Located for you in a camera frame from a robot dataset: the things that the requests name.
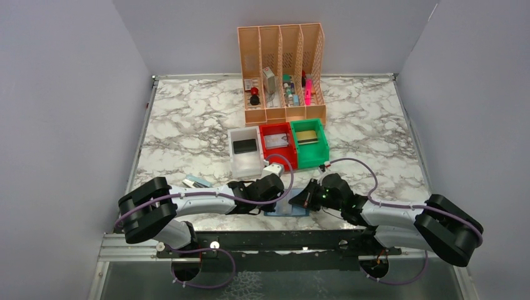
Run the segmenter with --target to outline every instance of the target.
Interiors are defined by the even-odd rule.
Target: red object
[[[289,145],[287,147],[267,149],[265,146],[265,136],[280,133],[287,134],[287,141],[289,142]],[[263,146],[263,158],[267,158],[267,156],[271,154],[280,154],[291,163],[293,170],[298,169],[298,153],[296,152],[296,145],[294,144],[293,130],[291,129],[291,125],[289,123],[260,125],[259,137],[261,138],[261,145]],[[285,168],[285,171],[289,171],[289,166],[281,158],[274,157],[271,158],[269,162],[282,164]]]

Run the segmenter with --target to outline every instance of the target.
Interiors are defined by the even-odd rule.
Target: black round object
[[[259,105],[259,97],[256,95],[252,95],[250,97],[250,104],[251,105]]]

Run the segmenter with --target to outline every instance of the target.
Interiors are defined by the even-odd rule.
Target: marble pattern
[[[326,137],[330,158],[355,157],[376,172],[374,195],[385,200],[425,200],[423,180],[412,139],[390,79],[325,77]],[[142,145],[134,187],[156,176],[181,186],[186,174],[214,185],[231,178],[227,130],[244,126],[241,79],[172,79],[159,82]],[[333,165],[359,194],[374,181],[355,162]],[[318,171],[295,172],[294,187],[303,188]],[[289,174],[282,176],[288,186]],[[322,211],[308,217],[199,214],[180,217],[196,230],[296,230],[352,228]]]

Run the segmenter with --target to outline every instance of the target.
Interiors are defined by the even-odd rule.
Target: metal frame
[[[397,74],[386,73],[386,74],[323,74],[322,77],[344,77],[344,78],[389,78],[394,82],[394,88],[396,89],[397,98],[401,105],[405,120],[411,131],[412,142],[418,156],[420,168],[426,181],[426,186],[431,190],[431,182],[428,178],[426,166],[423,161],[421,145],[419,139],[414,131],[413,124],[408,116],[408,112],[403,106],[401,97],[399,95],[398,85],[396,82]],[[136,175],[136,168],[138,166],[138,160],[141,154],[142,144],[146,135],[147,127],[149,124],[149,117],[153,109],[153,102],[158,88],[158,83],[163,79],[219,79],[219,78],[240,78],[241,74],[226,73],[226,74],[190,74],[190,75],[166,75],[166,76],[153,76],[153,86],[151,91],[151,97],[149,99],[149,106],[146,110],[144,117],[144,124],[142,125],[141,135],[136,147],[136,152],[131,166],[131,172],[129,173],[129,179],[127,180],[125,194],[128,193],[134,184],[134,177]],[[90,300],[99,300],[103,294],[104,284],[109,269],[110,262],[113,261],[174,261],[180,263],[197,263],[198,258],[187,257],[187,258],[158,258],[156,250],[156,241],[146,241],[140,244],[130,245],[125,242],[123,234],[105,234],[102,239],[102,244],[99,252],[99,256],[96,264],[96,272],[94,279],[92,280],[92,286],[90,288],[89,297]],[[392,259],[401,258],[421,258],[424,256],[423,251],[418,249],[402,249],[402,255],[391,256]],[[429,253],[430,258],[436,258],[437,256],[433,253]],[[372,259],[374,256],[359,256],[359,260]],[[460,285],[462,296],[464,299],[476,300],[478,294],[473,284],[473,280],[469,275],[467,268],[454,267],[454,272],[457,277],[457,281]]]

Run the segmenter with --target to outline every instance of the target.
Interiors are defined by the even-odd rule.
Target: purple cable
[[[372,193],[378,188],[378,184],[379,184],[378,183],[378,177],[376,176],[376,173],[374,171],[372,171],[372,169],[367,164],[365,164],[364,162],[362,162],[362,161],[360,161],[360,160],[358,160],[356,158],[351,158],[351,157],[344,157],[344,158],[335,159],[334,161],[331,161],[330,164],[336,163],[338,161],[355,161],[355,162],[357,162],[359,164],[362,164],[372,174],[372,177],[374,178],[375,184],[374,184],[374,187],[372,187],[372,189],[370,191],[368,191],[368,193],[366,194],[366,197],[368,197],[370,202],[372,202],[373,204],[380,205],[380,206],[386,206],[388,208],[427,209],[428,211],[434,211],[435,213],[442,214],[443,216],[446,216],[448,218],[457,220],[458,222],[460,222],[460,223],[466,225],[467,227],[469,227],[475,233],[475,235],[477,236],[477,239],[479,241],[477,247],[482,245],[483,237],[482,237],[481,232],[475,226],[473,226],[473,224],[471,224],[470,222],[467,222],[466,220],[462,219],[461,217],[455,216],[455,215],[450,214],[450,213],[448,213],[446,211],[442,211],[442,210],[440,210],[438,208],[434,208],[434,207],[427,206],[427,205],[422,205],[422,204],[416,204],[416,205],[409,206],[409,205],[392,204],[392,203],[388,203],[388,202],[381,202],[381,201],[374,200],[372,198]]]
[[[196,283],[192,283],[192,282],[188,283],[187,281],[186,282],[180,281],[177,278],[177,276],[175,276],[175,272],[173,271],[173,266],[171,266],[171,275],[173,276],[173,279],[174,279],[173,283],[180,283],[183,286],[191,286],[193,288],[199,288],[199,289],[218,289],[218,288],[222,288],[223,286],[229,284],[232,281],[232,279],[234,279],[234,277],[236,276],[236,261],[230,255],[230,253],[228,253],[228,251],[226,251],[224,249],[220,249],[220,248],[219,249],[215,249],[215,248],[201,248],[201,249],[183,251],[183,250],[174,249],[170,245],[166,245],[166,246],[169,247],[174,252],[180,253],[180,254],[190,254],[190,253],[197,253],[197,252],[204,252],[204,251],[219,251],[219,252],[222,252],[222,253],[226,254],[228,256],[228,258],[230,259],[230,261],[232,262],[232,273],[230,274],[230,277],[228,277],[228,279],[225,280],[223,283],[219,283],[219,284],[216,284],[214,286],[203,286],[202,284],[196,284]]]
[[[287,188],[287,191],[285,191],[283,193],[283,195],[279,196],[278,198],[276,198],[274,200],[264,201],[264,202],[252,201],[252,200],[247,200],[247,199],[243,199],[243,198],[240,198],[240,197],[224,194],[224,193],[221,193],[221,192],[219,194],[216,194],[215,192],[186,192],[186,193],[183,193],[183,194],[185,194],[186,197],[189,197],[189,196],[221,196],[221,197],[232,199],[232,200],[235,200],[235,201],[249,203],[249,204],[255,204],[255,205],[266,205],[266,204],[276,203],[276,202],[280,201],[281,199],[285,198],[289,194],[289,192],[291,192],[291,189],[293,188],[293,182],[294,182],[294,173],[293,173],[293,167],[291,166],[291,163],[283,155],[271,154],[271,155],[267,156],[267,158],[265,160],[268,161],[270,158],[274,158],[274,157],[283,159],[287,163],[287,165],[289,166],[289,172],[291,173],[291,182],[289,183],[289,187]],[[144,202],[144,203],[140,204],[139,206],[135,207],[134,209],[132,209],[132,210],[124,213],[122,216],[120,216],[116,220],[116,222],[114,223],[114,227],[117,227],[117,228],[120,227],[120,224],[123,222],[123,220],[128,218],[130,215],[136,213],[140,209],[146,208],[146,207],[148,207],[150,205],[153,205],[153,204],[155,204],[157,202],[160,202],[162,200],[167,200],[167,199],[171,199],[171,198],[180,198],[180,196],[181,196],[181,193],[178,192],[176,194],[165,195],[165,196],[154,198],[154,199],[151,199],[151,200],[149,200],[147,202]]]
[[[406,284],[413,283],[414,281],[420,279],[421,276],[423,276],[423,274],[425,273],[425,271],[427,271],[428,265],[429,265],[429,256],[427,255],[427,251],[425,251],[425,261],[423,262],[423,268],[421,269],[421,271],[416,276],[414,276],[414,278],[406,280],[406,281],[401,281],[401,282],[385,281],[381,279],[378,280],[377,278],[369,275],[363,268],[361,268],[361,271],[364,274],[366,274],[367,278],[372,279],[373,281],[377,281],[378,283],[387,284],[389,286],[404,286]]]

